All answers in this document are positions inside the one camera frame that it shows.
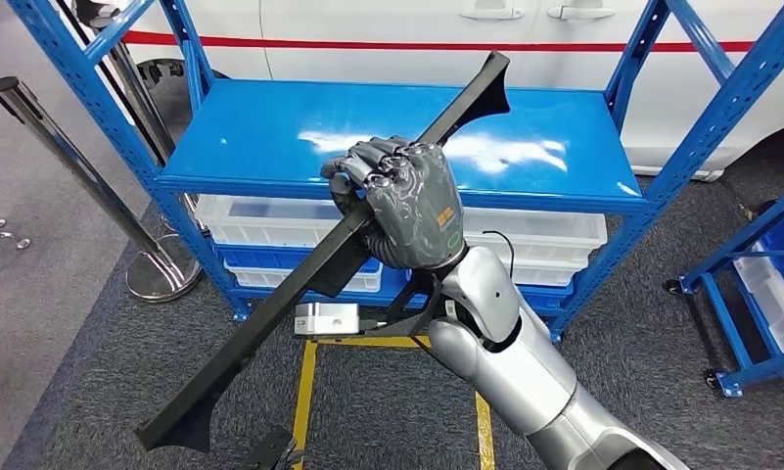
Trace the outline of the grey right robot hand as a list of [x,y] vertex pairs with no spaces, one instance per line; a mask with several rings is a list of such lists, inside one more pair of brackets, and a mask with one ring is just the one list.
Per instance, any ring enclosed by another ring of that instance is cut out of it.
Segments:
[[361,240],[381,263],[440,268],[462,253],[463,209],[441,146],[373,137],[325,161],[320,176],[342,214],[363,201],[371,207]]

